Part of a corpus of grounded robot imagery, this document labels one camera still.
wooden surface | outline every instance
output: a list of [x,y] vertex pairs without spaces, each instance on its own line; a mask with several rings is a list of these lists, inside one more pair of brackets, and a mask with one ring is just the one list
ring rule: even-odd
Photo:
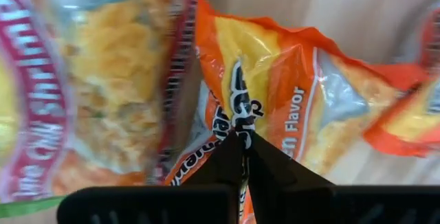
[[[285,26],[316,26],[342,51],[369,62],[391,53],[399,25],[424,0],[212,0],[216,9],[243,16],[270,16]],[[440,161],[381,155],[359,141],[329,178],[338,183],[440,183]],[[52,224],[55,209],[2,224]]]

green stripe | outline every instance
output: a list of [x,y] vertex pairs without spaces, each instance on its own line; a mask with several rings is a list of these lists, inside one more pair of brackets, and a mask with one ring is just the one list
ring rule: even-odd
[[0,219],[46,210],[57,206],[63,199],[64,197],[51,197],[38,201],[3,203],[0,204]]

